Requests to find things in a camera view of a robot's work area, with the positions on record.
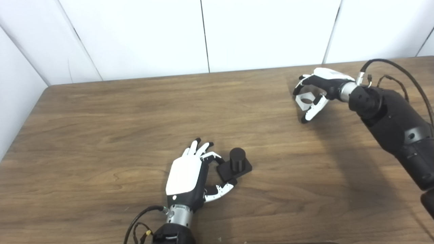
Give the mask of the white and black right hand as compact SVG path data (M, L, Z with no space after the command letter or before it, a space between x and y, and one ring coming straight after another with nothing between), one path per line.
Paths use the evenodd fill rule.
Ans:
M302 88L307 85L313 85L324 92L313 98L313 102L301 118L303 124L310 122L331 100L338 99L341 102L349 102L350 94L358 86L354 78L322 67L315 68L313 74L300 76L293 95L299 96Z

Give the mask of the white and black left hand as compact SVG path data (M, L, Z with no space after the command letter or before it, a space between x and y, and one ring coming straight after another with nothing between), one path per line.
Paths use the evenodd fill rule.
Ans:
M231 191L236 185L236 179L228 182L206 186L209 164L213 161L222 163L223 159L217 153L208 149L213 142L198 146L200 138L192 141L182 155L172 162L165 192L169 207L183 205L196 212L206 202L215 201Z

